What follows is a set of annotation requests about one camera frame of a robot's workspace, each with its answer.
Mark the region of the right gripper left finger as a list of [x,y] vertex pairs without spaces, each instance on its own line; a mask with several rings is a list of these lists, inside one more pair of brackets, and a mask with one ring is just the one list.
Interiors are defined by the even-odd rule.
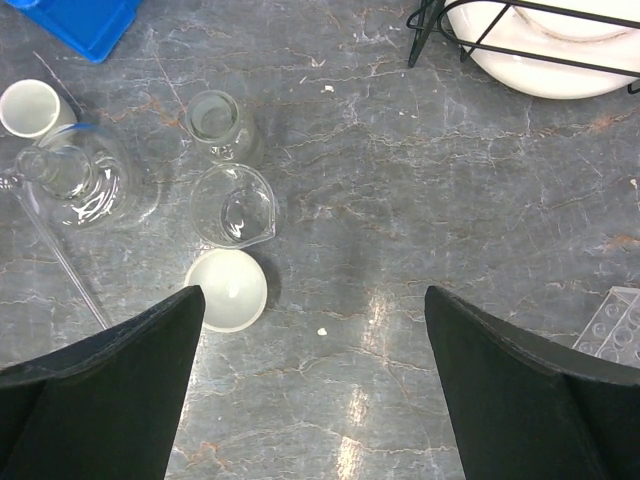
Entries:
[[1,372],[4,479],[162,479],[205,311],[189,286]]

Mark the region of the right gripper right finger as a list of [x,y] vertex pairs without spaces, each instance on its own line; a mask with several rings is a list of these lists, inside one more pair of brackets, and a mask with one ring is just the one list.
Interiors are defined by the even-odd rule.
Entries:
[[425,320],[468,479],[636,479],[639,371],[431,286]]

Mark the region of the round glass flask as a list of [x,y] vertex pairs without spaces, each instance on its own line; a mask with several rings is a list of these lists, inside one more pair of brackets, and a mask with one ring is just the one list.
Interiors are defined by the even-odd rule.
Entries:
[[144,205],[144,163],[108,130],[68,124],[21,150],[18,175],[44,218],[69,230],[134,223]]

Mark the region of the small glass beaker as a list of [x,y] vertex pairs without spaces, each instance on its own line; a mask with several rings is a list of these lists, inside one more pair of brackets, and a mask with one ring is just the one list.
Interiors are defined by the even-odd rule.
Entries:
[[226,162],[192,185],[189,215],[203,240],[217,248],[243,249],[276,236],[278,202],[258,170]]

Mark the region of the small glass bottle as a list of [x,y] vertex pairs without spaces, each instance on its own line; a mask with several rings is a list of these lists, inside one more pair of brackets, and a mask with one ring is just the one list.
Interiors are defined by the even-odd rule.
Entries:
[[254,117],[226,92],[195,95],[187,105],[185,122],[196,148],[214,163],[256,167],[264,156]]

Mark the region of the small white crucible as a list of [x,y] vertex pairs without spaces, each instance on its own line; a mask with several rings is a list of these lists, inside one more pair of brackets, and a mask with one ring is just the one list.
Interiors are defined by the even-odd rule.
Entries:
[[20,80],[1,95],[1,123],[17,137],[37,140],[59,126],[76,122],[66,100],[43,81]]

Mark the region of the blue plastic divided bin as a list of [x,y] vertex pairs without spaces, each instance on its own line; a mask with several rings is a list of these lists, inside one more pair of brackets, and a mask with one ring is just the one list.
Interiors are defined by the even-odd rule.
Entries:
[[92,63],[102,63],[132,25],[141,0],[9,0],[35,24]]

